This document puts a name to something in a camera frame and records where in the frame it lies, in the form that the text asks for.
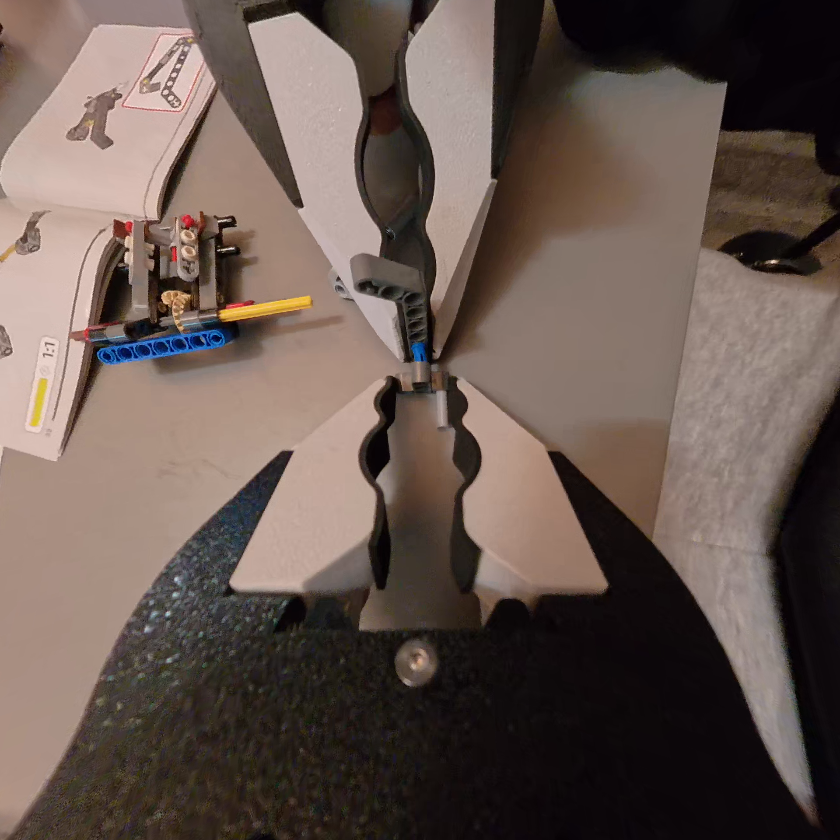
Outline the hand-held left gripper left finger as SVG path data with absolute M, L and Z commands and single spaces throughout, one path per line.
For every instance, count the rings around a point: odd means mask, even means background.
M 377 478 L 391 458 L 399 384 L 375 381 L 292 451 L 230 587 L 342 595 L 385 588 L 392 541 Z

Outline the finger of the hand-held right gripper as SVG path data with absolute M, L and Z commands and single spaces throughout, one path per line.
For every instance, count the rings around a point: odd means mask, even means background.
M 396 217 L 395 259 L 419 268 L 445 350 L 497 187 L 491 172 L 496 3 L 412 2 L 396 96 L 416 154 L 416 193 Z
M 373 331 L 401 360 L 396 305 L 352 283 L 351 259 L 378 256 L 382 246 L 357 178 L 364 107 L 354 61 L 297 12 L 251 23 L 249 35 L 301 196 L 299 215 Z

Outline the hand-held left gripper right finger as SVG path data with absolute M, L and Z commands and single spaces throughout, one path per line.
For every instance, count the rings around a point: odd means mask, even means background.
M 455 499 L 450 559 L 479 599 L 599 595 L 608 583 L 546 447 L 459 377 L 448 393 Z

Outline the grey lego connector with axle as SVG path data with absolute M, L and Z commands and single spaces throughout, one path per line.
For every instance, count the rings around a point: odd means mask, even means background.
M 435 400 L 436 426 L 444 430 L 450 427 L 448 419 L 449 374 L 439 364 L 427 361 L 413 361 L 397 372 L 402 393 L 431 394 Z

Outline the dark grey angled lego beam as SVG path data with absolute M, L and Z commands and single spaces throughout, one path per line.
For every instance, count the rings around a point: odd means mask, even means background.
M 353 298 L 374 331 L 402 361 L 412 347 L 429 345 L 431 311 L 423 273 L 403 263 L 369 254 L 350 259 Z

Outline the lego instruction booklet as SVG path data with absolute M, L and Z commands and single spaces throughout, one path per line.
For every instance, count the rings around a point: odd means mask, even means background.
M 1 443 L 63 452 L 125 251 L 113 222 L 161 219 L 167 183 L 214 94 L 186 28 L 100 25 L 2 159 Z

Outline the partly built lego model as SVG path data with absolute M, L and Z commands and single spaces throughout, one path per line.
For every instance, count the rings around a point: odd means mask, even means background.
M 112 234 L 128 275 L 131 307 L 127 319 L 101 322 L 69 332 L 108 365 L 162 360 L 220 349 L 238 336 L 242 322 L 303 312 L 310 296 L 257 303 L 230 301 L 225 264 L 240 255 L 224 234 L 236 228 L 233 215 L 188 213 L 153 222 L 116 218 Z

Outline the light grey cloth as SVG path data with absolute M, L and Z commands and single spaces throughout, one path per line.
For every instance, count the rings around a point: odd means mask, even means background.
M 838 384 L 838 275 L 700 251 L 654 543 L 725 648 L 794 798 L 816 806 L 771 549 Z

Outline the dark cloth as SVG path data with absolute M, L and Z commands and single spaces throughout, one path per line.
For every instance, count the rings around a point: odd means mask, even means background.
M 722 128 L 810 133 L 838 175 L 838 1 L 554 2 L 563 33 L 613 67 L 660 63 L 727 84 Z
M 838 406 L 808 452 L 776 540 L 786 632 L 815 807 L 839 837 Z

